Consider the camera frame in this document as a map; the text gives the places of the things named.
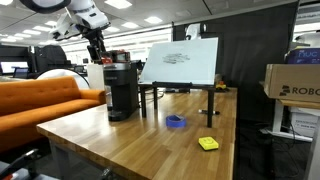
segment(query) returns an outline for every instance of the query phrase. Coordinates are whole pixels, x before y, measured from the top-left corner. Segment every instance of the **orange couch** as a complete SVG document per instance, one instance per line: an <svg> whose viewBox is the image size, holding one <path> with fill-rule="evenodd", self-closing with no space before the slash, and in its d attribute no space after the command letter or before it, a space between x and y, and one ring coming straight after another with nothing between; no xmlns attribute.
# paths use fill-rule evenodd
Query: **orange couch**
<svg viewBox="0 0 320 180"><path fill-rule="evenodd" d="M71 76L0 83L0 152L39 139L36 125L106 103L101 90L79 90Z"/></svg>

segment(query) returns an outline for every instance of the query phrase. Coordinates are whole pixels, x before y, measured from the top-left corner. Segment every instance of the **blue tape roll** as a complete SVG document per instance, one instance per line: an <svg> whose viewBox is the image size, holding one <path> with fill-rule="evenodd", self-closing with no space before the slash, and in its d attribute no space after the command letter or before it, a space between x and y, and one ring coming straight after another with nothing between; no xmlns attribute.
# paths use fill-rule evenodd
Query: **blue tape roll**
<svg viewBox="0 0 320 180"><path fill-rule="evenodd" d="M166 125L172 128L185 127L187 124L186 118L178 115L170 115L166 118Z"/></svg>

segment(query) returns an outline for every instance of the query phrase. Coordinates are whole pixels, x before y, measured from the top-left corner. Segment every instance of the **yellow sponge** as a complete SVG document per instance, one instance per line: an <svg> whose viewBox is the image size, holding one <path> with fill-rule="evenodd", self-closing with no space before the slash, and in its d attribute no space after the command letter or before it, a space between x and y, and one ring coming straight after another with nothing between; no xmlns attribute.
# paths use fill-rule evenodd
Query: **yellow sponge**
<svg viewBox="0 0 320 180"><path fill-rule="evenodd" d="M212 137L202 137L199 138L199 144L204 150L218 149L219 144Z"/></svg>

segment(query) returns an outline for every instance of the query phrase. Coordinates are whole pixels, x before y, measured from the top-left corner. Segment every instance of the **whiteboard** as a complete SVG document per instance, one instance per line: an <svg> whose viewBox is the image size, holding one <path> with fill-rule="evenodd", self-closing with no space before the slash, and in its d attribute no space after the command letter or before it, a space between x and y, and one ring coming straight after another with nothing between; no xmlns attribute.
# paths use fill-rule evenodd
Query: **whiteboard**
<svg viewBox="0 0 320 180"><path fill-rule="evenodd" d="M217 51L218 38L154 44L139 83L213 85Z"/></svg>

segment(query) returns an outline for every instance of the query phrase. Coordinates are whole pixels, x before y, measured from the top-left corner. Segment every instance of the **easel stand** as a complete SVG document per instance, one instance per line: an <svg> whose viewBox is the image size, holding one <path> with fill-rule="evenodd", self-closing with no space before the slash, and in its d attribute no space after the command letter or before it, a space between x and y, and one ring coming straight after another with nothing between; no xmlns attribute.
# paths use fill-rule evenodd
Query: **easel stand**
<svg viewBox="0 0 320 180"><path fill-rule="evenodd" d="M147 117L146 109L146 89L153 88L154 109L158 109L158 88L189 88L189 89L205 89L208 91L208 115L207 127L212 127L213 103L214 103L214 86L212 85L193 85L192 83L167 83L153 82L152 84L138 84L140 87L141 111L142 117Z"/></svg>

